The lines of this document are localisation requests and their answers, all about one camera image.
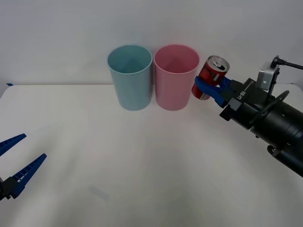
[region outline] soda can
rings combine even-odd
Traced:
[[[226,75],[229,68],[230,66],[227,60],[219,56],[212,55],[207,59],[203,68],[201,69],[199,78],[209,85],[217,86]],[[195,84],[193,85],[191,91],[198,99],[209,99],[209,95],[200,91]]]

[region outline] white table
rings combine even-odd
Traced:
[[[286,102],[303,110],[303,92]],[[301,227],[303,181],[261,139],[192,97],[177,112],[153,99],[137,112],[111,85],[12,86],[0,99],[0,141],[27,138],[0,158],[6,179],[48,157],[1,227]]]

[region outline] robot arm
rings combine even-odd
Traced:
[[[224,108],[222,118],[234,120],[267,142],[274,158],[303,177],[303,113],[283,102],[289,91],[278,97],[271,95],[279,65],[303,70],[303,66],[277,56],[259,71],[257,81],[249,78],[242,84],[223,78],[220,87],[213,87],[196,77],[195,84]]]

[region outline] plastic cup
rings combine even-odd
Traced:
[[[141,110],[152,96],[152,53],[144,47],[125,45],[107,58],[120,105],[127,110]]]
[[[184,45],[168,45],[154,57],[156,101],[166,110],[183,109],[190,98],[199,66],[198,53]]]

